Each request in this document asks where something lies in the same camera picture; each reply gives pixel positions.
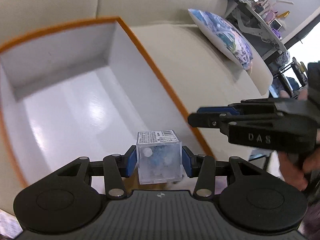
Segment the person's right hand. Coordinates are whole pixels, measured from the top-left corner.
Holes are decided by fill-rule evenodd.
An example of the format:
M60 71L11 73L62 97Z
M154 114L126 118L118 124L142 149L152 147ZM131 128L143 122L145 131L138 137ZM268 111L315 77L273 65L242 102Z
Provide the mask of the person's right hand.
M319 134L315 122L298 115L287 115L281 121L280 137L284 146L278 151L279 169L284 180L299 191L307 189L311 173L319 171Z

